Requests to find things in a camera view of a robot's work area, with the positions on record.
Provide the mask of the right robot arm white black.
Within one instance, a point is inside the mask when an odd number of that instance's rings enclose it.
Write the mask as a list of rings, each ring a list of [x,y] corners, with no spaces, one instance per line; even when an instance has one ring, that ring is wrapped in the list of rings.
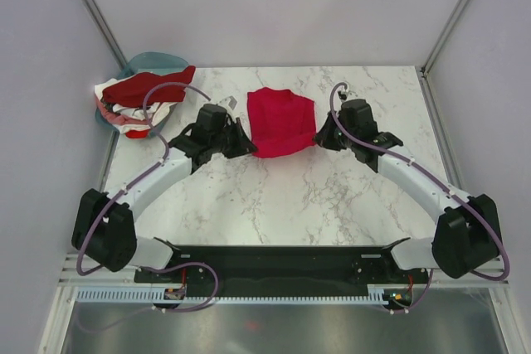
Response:
[[[370,105],[351,99],[328,112],[314,137],[321,147],[350,150],[356,160],[400,187],[434,221],[433,236],[407,238],[390,247],[380,261],[385,280],[399,282],[410,269],[435,268],[453,279],[479,275],[478,268],[506,256],[494,201],[444,182],[418,163],[403,141],[381,132]]]

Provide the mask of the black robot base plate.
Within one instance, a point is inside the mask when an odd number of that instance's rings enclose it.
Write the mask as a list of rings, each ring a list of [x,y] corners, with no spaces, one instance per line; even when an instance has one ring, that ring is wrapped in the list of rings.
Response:
[[[169,272],[136,272],[137,283],[185,283],[195,293],[364,293],[371,285],[428,280],[426,267],[401,270],[386,246],[180,245]]]

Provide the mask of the bright red t-shirt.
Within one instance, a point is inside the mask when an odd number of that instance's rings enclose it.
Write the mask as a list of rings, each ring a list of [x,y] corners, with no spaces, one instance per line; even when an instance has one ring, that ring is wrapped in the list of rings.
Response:
[[[279,158],[314,146],[314,101],[291,90],[263,87],[247,94],[251,141],[257,158]]]

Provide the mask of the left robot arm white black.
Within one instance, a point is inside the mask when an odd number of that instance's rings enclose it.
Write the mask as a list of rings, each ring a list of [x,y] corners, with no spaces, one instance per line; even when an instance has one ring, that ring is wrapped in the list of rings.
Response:
[[[239,118],[218,104],[205,104],[194,123],[164,144],[163,156],[129,183],[108,192],[90,189],[80,199],[71,243],[78,256],[90,257],[111,272],[128,265],[150,269],[164,282],[182,273],[173,247],[157,238],[139,237],[135,222],[163,193],[194,174],[215,154],[232,159],[257,148]]]

